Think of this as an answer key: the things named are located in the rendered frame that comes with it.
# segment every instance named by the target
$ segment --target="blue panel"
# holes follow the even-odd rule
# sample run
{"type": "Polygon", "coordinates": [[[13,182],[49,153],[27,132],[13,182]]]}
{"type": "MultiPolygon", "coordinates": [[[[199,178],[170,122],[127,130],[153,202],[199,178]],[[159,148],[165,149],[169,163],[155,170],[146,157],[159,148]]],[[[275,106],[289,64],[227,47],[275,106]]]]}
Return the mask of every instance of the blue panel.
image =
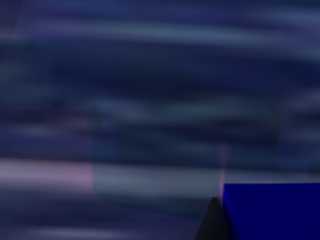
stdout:
{"type": "Polygon", "coordinates": [[[320,184],[226,184],[232,240],[319,240],[320,184]]]}

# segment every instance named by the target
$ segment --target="black object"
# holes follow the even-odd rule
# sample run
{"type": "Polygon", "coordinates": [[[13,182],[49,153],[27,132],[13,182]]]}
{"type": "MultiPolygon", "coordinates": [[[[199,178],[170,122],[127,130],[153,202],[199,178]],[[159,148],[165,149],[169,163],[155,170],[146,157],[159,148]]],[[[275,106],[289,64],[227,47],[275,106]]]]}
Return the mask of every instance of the black object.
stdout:
{"type": "Polygon", "coordinates": [[[227,219],[217,197],[211,199],[195,240],[227,240],[227,219]]]}

